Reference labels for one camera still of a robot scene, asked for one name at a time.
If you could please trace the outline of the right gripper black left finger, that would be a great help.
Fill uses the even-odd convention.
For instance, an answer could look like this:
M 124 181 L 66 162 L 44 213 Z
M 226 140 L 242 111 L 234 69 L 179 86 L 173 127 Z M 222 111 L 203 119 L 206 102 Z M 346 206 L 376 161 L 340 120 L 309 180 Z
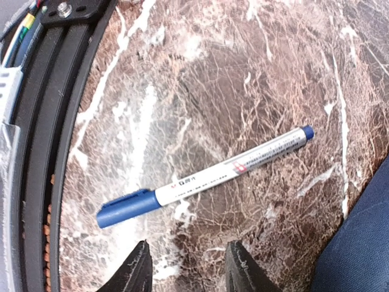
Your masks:
M 149 244 L 142 240 L 105 283 L 105 291 L 152 291 L 153 261 Z

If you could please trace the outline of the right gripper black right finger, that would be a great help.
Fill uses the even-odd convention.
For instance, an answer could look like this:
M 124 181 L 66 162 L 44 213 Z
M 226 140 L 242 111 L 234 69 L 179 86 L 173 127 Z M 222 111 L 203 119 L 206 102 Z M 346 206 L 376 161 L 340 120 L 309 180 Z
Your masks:
M 225 285 L 226 291 L 281 291 L 237 240 L 226 247 Z

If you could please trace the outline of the navy blue student backpack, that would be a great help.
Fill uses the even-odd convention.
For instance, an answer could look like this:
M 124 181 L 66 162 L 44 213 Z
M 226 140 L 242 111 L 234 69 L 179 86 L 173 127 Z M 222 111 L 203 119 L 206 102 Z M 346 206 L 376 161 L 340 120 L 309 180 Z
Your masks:
M 311 291 L 388 291 L 388 160 L 318 258 Z

